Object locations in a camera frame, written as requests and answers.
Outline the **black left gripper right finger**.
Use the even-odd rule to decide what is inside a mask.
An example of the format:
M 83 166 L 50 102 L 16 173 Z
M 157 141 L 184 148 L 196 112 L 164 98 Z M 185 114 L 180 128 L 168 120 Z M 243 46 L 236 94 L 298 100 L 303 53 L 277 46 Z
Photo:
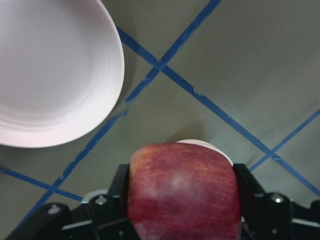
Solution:
M 241 206 L 241 240 L 318 240 L 320 201 L 303 207 L 266 192 L 244 164 L 234 164 Z

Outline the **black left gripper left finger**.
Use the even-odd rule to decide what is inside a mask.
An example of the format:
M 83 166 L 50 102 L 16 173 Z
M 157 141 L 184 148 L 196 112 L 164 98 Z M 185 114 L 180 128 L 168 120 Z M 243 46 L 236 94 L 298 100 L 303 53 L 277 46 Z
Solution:
M 71 210 L 46 203 L 7 236 L 8 240 L 138 240 L 127 214 L 128 164 L 119 165 L 108 190 L 89 193 Z

